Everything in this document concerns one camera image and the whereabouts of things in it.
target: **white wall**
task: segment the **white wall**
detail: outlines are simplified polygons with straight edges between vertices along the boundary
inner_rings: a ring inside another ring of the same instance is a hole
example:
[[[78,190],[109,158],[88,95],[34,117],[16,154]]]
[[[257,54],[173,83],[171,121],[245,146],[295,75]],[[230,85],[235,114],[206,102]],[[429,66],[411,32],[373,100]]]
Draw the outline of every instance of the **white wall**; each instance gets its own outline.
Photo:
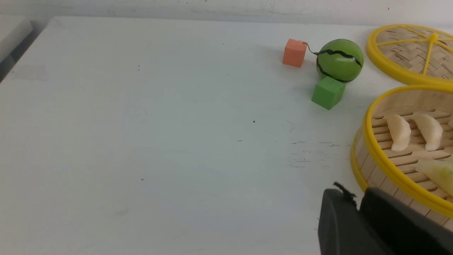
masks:
[[[452,0],[0,0],[38,30],[56,15],[453,27]]]

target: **green cube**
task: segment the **green cube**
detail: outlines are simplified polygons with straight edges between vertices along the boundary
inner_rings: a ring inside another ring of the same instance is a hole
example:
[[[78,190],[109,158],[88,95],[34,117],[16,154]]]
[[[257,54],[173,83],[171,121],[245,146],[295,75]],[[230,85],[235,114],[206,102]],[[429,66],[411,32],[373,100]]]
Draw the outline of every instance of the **green cube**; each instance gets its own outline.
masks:
[[[344,83],[326,76],[316,84],[312,101],[330,110],[341,101],[345,88]]]

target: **dumpling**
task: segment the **dumpling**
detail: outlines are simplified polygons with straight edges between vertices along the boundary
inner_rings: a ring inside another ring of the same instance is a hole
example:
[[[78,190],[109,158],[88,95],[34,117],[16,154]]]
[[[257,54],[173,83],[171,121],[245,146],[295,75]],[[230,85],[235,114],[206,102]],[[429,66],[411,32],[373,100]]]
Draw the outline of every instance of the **dumpling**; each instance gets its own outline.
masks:
[[[429,160],[417,163],[417,172],[424,173],[430,180],[453,196],[453,163]]]
[[[425,150],[432,152],[439,149],[443,132],[440,123],[427,114],[415,115],[414,121],[426,141]]]
[[[410,141],[410,126],[409,123],[400,115],[391,114],[385,116],[392,136],[393,144],[392,151],[400,152],[407,148]]]

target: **toy watermelon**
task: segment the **toy watermelon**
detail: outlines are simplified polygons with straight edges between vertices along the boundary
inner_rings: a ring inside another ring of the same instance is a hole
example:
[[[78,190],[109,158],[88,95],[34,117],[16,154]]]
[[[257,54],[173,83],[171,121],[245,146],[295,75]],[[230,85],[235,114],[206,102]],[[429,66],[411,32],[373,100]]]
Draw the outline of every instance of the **toy watermelon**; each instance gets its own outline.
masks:
[[[348,83],[357,78],[363,67],[362,50],[350,40],[333,40],[315,54],[316,70],[322,78],[329,76]]]

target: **orange cube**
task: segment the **orange cube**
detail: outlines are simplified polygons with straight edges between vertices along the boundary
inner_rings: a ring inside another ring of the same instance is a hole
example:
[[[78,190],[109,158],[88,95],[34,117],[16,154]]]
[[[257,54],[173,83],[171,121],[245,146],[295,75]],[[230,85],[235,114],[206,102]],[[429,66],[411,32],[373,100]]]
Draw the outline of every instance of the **orange cube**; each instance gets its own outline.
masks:
[[[301,67],[304,62],[307,45],[303,41],[289,39],[283,53],[283,63],[295,67]]]

